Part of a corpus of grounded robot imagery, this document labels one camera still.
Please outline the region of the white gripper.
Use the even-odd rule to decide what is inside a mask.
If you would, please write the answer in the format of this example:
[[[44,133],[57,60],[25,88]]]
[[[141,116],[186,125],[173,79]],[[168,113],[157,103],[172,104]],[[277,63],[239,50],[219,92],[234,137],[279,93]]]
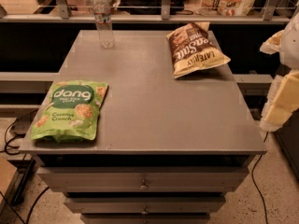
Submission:
[[[279,53],[280,62],[291,69],[299,69],[299,13],[283,30],[269,37],[260,51],[272,55]],[[299,72],[275,76],[264,104],[260,127],[275,132],[299,109]]]

